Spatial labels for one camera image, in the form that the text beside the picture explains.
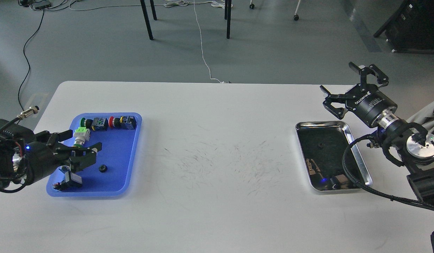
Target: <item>blue tray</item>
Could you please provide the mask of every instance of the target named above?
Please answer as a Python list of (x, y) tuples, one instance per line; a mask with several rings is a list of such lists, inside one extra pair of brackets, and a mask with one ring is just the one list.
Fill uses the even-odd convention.
[[(97, 153), (97, 162), (94, 165), (76, 173), (83, 180), (82, 187), (71, 187), (63, 191), (53, 189), (53, 184), (64, 180), (64, 174), (57, 169), (48, 179), (46, 186), (48, 195), (53, 197), (117, 196), (128, 188), (142, 117), (135, 112), (83, 113), (74, 118), (70, 129), (75, 131), (83, 117), (109, 119), (111, 116), (133, 116), (137, 121), (137, 127), (135, 130), (108, 128), (108, 131), (91, 131), (90, 140), (86, 142), (85, 147), (97, 142), (101, 142), (103, 147)], [(72, 146), (74, 140), (75, 138), (68, 139), (64, 141), (64, 145)], [(98, 171), (98, 167), (102, 164), (108, 167), (108, 171), (104, 173)]]

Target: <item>white cable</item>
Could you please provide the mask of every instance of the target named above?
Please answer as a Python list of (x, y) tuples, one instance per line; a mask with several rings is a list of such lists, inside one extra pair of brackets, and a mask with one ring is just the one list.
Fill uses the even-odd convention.
[(204, 59), (204, 52), (203, 52), (203, 39), (201, 37), (201, 28), (200, 28), (200, 23), (198, 23), (198, 16), (197, 16), (197, 11), (195, 10), (195, 0), (193, 0), (193, 11), (195, 12), (195, 18), (197, 20), (197, 24), (198, 24), (198, 29), (200, 30), (200, 43), (201, 43), (201, 57), (203, 58), (204, 64), (206, 65), (206, 67), (209, 69), (209, 78), (211, 80), (218, 80), (219, 83), (223, 83), (221, 82), (219, 79), (217, 78), (212, 78), (211, 76), (211, 69), (209, 68), (208, 64), (206, 63), (206, 60)]
[(217, 1), (203, 1), (203, 2), (195, 2), (195, 0), (193, 0), (193, 3), (190, 3), (188, 1), (185, 0), (179, 0), (179, 1), (175, 1), (175, 0), (165, 0), (168, 3), (165, 3), (164, 6), (166, 8), (170, 8), (170, 7), (174, 7), (174, 6), (188, 6), (188, 5), (203, 5), (203, 4), (211, 4), (212, 7), (214, 8), (225, 8), (225, 2), (223, 0), (221, 0), (223, 3), (217, 2)]
[[(154, 6), (164, 6), (166, 8), (170, 8), (170, 7), (174, 7), (174, 6), (188, 6), (188, 5), (203, 5), (203, 4), (211, 4), (212, 7), (214, 8), (225, 8), (225, 3), (219, 3), (217, 1), (204, 1), (204, 2), (193, 2), (190, 3), (188, 1), (185, 0), (179, 0), (179, 1), (175, 1), (175, 0), (165, 0), (168, 3), (165, 3), (163, 5), (154, 5)], [(69, 9), (74, 10), (74, 11), (86, 11), (86, 10), (95, 10), (95, 9), (101, 9), (101, 8), (109, 8), (109, 7), (129, 7), (129, 6), (140, 6), (140, 5), (111, 5), (111, 6), (102, 6), (102, 7), (97, 7), (97, 8), (90, 8), (90, 9), (72, 9), (71, 5), (73, 4), (74, 0), (71, 0), (71, 2), (69, 3)]]

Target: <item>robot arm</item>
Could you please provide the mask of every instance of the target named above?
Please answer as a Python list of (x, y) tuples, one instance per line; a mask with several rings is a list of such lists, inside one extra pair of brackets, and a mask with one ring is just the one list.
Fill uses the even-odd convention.
[[(0, 119), (0, 192), (17, 192), (49, 176), (59, 166), (68, 166), (69, 172), (75, 173), (96, 162), (97, 152), (101, 151), (100, 142), (88, 148), (68, 147), (60, 142), (71, 138), (72, 130), (34, 134), (30, 129), (15, 124), (38, 110), (30, 107), (14, 120)], [(11, 182), (21, 186), (7, 190)]]
[[(360, 83), (338, 95), (320, 86), (327, 95), (323, 106), (339, 119), (351, 111), (369, 128), (377, 128), (371, 134), (373, 138), (369, 147), (382, 148), (390, 162), (405, 166), (410, 172), (408, 182), (418, 200), (434, 205), (434, 168), (425, 171), (419, 168), (434, 162), (434, 134), (428, 133), (419, 123), (408, 123), (395, 116), (397, 105), (379, 91), (379, 88), (388, 84), (389, 78), (374, 64), (369, 67), (358, 67), (354, 63), (349, 65), (360, 74)], [(376, 76), (379, 87), (367, 83), (369, 74)], [(336, 108), (332, 103), (345, 106)], [(390, 154), (390, 147), (396, 148), (401, 161)]]

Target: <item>black nut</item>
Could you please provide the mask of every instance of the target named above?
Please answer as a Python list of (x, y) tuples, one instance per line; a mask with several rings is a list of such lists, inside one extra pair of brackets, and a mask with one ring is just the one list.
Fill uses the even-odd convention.
[(102, 173), (106, 172), (108, 170), (108, 166), (102, 164), (102, 165), (100, 165), (100, 167), (98, 167), (98, 170)]

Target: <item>white table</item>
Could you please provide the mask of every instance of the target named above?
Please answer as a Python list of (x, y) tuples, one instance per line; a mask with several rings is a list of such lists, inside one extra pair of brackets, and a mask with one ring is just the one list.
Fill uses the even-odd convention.
[[(64, 82), (35, 132), (84, 112), (138, 112), (130, 186), (111, 199), (50, 197), (45, 178), (0, 194), (0, 252), (430, 252), (433, 212), (310, 188), (294, 127), (336, 120), (323, 98), (318, 85)], [(373, 131), (344, 121), (357, 137)], [(414, 198), (405, 168), (360, 150), (376, 189)]]

